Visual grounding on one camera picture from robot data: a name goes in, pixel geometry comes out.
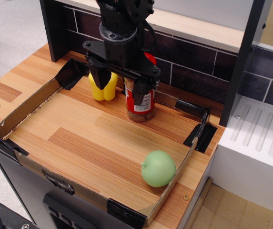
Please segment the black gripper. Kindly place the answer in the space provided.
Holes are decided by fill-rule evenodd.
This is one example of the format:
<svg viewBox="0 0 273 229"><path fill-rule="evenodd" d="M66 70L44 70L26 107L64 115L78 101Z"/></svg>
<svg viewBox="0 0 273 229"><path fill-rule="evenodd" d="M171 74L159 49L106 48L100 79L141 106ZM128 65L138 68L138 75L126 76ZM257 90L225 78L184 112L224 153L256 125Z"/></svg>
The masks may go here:
<svg viewBox="0 0 273 229"><path fill-rule="evenodd" d="M142 23L131 33L120 35L100 25L103 41L85 41L90 73L96 86L103 90L111 79L111 71L134 80L134 105L142 101L159 84L160 69L145 56L156 44L153 28Z"/></svg>

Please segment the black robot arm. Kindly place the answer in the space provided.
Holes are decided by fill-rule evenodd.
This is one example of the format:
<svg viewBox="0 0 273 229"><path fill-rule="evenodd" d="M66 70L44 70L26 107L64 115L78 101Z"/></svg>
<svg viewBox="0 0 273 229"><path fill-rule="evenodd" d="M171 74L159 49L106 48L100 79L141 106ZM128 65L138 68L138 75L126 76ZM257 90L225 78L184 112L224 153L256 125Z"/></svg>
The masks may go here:
<svg viewBox="0 0 273 229"><path fill-rule="evenodd" d="M132 96L140 105L159 84L160 69L145 53L144 32L156 38L146 18L154 13L152 0L99 0L102 41L85 41L85 57L96 86L104 89L116 73L134 82Z"/></svg>

